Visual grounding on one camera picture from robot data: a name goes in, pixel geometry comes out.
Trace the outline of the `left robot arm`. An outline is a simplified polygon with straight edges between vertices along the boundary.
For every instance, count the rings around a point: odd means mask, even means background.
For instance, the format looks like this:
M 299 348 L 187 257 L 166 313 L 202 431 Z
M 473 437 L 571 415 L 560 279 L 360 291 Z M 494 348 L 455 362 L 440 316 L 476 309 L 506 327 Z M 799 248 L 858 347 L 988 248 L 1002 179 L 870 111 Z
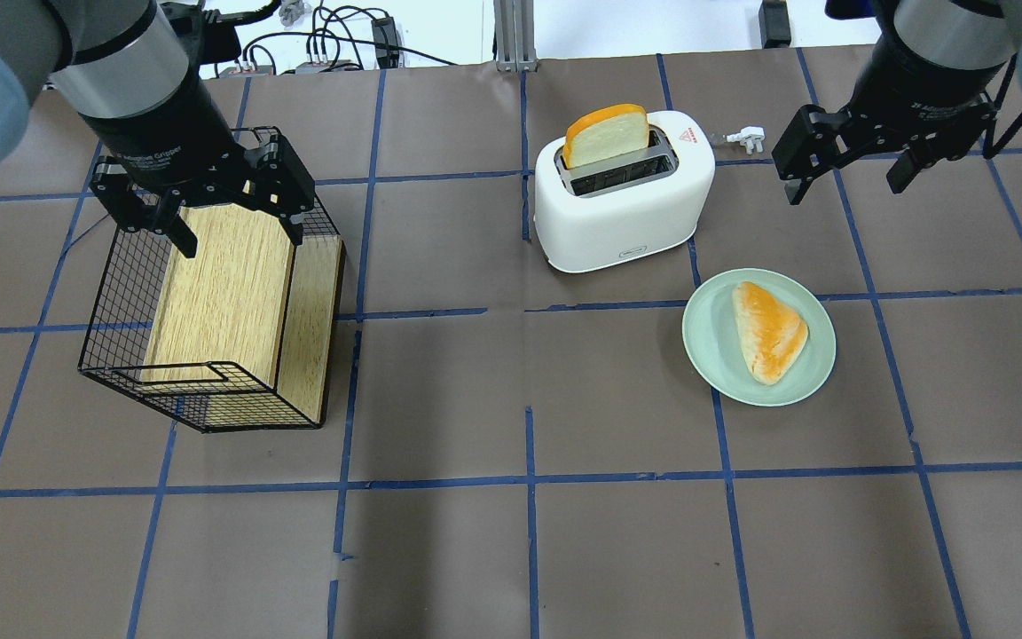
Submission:
M 183 208 L 242 206 L 279 220 L 301 244 L 318 210 L 315 182 L 276 129 L 243 148 L 200 69 L 240 54 L 236 28 L 271 17 L 271 1 L 223 15 L 203 3 L 0 1 L 0 162 L 24 138 L 40 90 L 54 86 L 108 154 L 90 192 L 119 229 L 167 236 L 187 258 L 196 236 Z

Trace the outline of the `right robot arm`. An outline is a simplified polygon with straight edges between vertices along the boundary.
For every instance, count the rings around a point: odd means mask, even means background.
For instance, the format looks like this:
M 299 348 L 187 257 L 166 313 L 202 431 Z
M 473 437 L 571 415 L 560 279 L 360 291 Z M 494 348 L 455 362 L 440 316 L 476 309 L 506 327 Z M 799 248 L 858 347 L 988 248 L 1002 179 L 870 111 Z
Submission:
M 881 29 L 838 112 L 801 106 L 772 148 L 791 206 L 816 178 L 872 154 L 897 156 L 903 193 L 921 171 L 994 157 L 1022 126 L 1022 1 L 862 1 Z

